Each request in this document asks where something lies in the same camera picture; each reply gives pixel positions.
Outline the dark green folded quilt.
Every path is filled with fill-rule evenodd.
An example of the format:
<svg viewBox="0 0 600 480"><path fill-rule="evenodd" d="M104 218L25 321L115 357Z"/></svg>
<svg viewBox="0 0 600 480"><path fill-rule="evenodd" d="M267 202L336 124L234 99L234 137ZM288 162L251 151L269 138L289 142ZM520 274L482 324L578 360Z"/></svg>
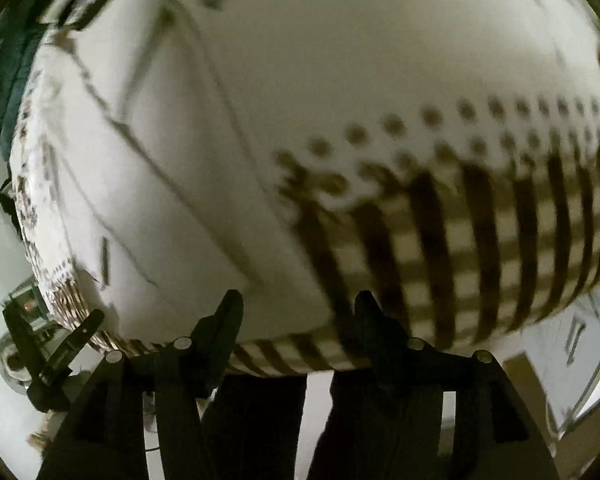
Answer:
<svg viewBox="0 0 600 480"><path fill-rule="evenodd" d="M23 92L46 28L35 18L0 19L0 154L5 162L9 161Z"/></svg>

